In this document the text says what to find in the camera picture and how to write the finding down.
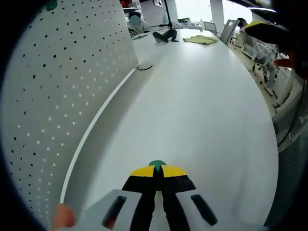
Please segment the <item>curved white desk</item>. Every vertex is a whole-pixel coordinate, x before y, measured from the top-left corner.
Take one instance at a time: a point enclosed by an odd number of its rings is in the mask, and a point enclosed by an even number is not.
[[[83,210],[120,189],[133,170],[163,160],[183,168],[237,218],[264,223],[278,177],[270,113],[226,45],[182,41],[197,34],[214,36],[179,30],[180,42],[156,43],[152,35],[133,41],[140,62],[154,66],[136,70],[106,107],[79,155],[65,203]],[[168,230],[164,216],[157,206],[151,230]]]

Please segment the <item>green cloth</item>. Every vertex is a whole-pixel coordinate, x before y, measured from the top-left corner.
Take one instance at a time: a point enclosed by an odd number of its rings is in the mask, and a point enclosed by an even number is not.
[[[214,42],[217,42],[217,38],[212,38],[212,37],[206,37],[203,35],[197,35],[193,36],[191,38],[183,38],[184,42],[193,42],[193,43],[199,43],[199,44],[204,44],[204,45],[209,45]]]

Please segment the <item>metal pole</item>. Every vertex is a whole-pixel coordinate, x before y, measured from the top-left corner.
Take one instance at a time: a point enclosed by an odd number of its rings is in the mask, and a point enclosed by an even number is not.
[[[171,23],[171,18],[170,18],[170,14],[169,14],[167,0],[164,0],[164,2],[165,2],[165,6],[166,6],[167,15],[168,15],[169,27],[170,27],[170,29],[172,29],[172,23]]]

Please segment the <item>perforated white panel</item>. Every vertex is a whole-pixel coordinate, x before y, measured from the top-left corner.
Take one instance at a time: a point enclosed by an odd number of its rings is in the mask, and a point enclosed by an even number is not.
[[[2,90],[3,151],[20,196],[46,228],[80,139],[137,64],[119,0],[58,1],[17,44]]]

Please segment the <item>black slot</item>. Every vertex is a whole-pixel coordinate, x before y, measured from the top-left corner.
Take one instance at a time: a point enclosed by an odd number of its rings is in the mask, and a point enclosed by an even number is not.
[[[119,215],[125,201],[126,197],[118,196],[116,198],[116,200],[113,202],[106,216],[103,219],[102,225],[104,227],[106,227],[109,230],[113,230],[116,218]]]
[[[217,223],[217,218],[204,199],[200,195],[193,195],[191,199],[199,210],[202,218],[209,223],[210,226],[215,225]]]

